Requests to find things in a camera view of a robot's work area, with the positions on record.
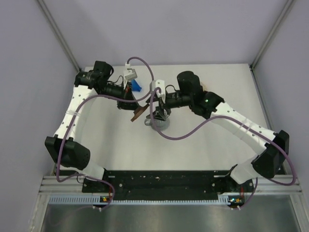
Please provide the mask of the blue glass dripper cone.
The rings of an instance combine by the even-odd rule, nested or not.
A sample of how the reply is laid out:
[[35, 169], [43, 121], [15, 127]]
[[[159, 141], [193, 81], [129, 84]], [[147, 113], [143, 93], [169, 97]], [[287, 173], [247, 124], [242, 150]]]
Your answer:
[[132, 91], [134, 92], [141, 92], [142, 90], [142, 87], [137, 83], [136, 80], [131, 81], [131, 87], [132, 87]]

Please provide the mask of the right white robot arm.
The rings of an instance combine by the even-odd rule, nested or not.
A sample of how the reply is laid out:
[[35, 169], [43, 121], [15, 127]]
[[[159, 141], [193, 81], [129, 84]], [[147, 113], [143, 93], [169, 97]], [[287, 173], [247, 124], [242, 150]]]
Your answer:
[[205, 91], [192, 71], [178, 74], [177, 82], [179, 89], [172, 93], [166, 92], [163, 80], [151, 82], [149, 101], [158, 102], [157, 110], [169, 114], [173, 108], [187, 106], [206, 122], [217, 124], [238, 137], [255, 152], [252, 158], [230, 169], [226, 187], [237, 191], [244, 182], [260, 176], [274, 182], [274, 176], [289, 159], [289, 134], [284, 130], [274, 132], [252, 122], [219, 95]]

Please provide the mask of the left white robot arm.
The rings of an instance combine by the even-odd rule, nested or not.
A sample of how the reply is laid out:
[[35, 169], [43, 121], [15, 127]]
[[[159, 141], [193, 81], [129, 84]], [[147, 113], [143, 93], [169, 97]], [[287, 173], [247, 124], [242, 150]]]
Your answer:
[[93, 100], [104, 97], [116, 101], [118, 109], [133, 111], [142, 107], [132, 93], [131, 81], [137, 78], [136, 71], [127, 62], [122, 83], [109, 80], [114, 68], [104, 62], [96, 61], [90, 71], [80, 71], [74, 81], [73, 94], [64, 118], [55, 134], [46, 137], [44, 145], [56, 164], [56, 175], [61, 168], [77, 172], [78, 175], [93, 178], [93, 186], [98, 191], [106, 191], [109, 179], [104, 177], [105, 169], [91, 158], [89, 148], [81, 144], [84, 126], [90, 113]]

